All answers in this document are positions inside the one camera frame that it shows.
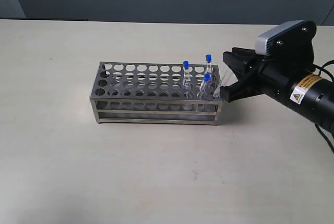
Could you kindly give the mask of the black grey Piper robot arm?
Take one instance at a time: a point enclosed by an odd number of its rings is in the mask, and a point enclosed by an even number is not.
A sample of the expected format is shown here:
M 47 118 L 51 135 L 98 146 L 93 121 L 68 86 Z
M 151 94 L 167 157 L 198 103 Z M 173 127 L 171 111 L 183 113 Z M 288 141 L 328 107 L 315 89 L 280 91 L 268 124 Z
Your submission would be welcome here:
M 327 131 L 333 130 L 333 82 L 315 74 L 313 21 L 282 23 L 258 36 L 255 48 L 232 48 L 224 63 L 237 81 L 220 88 L 226 102 L 267 95 Z

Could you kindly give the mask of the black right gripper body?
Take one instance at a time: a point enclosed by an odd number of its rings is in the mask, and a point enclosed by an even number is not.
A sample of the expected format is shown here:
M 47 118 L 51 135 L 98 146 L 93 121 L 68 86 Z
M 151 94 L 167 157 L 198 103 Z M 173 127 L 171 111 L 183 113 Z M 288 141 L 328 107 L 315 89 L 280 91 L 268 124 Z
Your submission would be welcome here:
M 260 55 L 264 61 L 259 69 L 260 76 L 296 104 L 302 103 L 307 89 L 295 89 L 294 84 L 315 71 L 312 40 L 316 31 L 316 24 L 306 20 L 271 43 L 269 56 Z

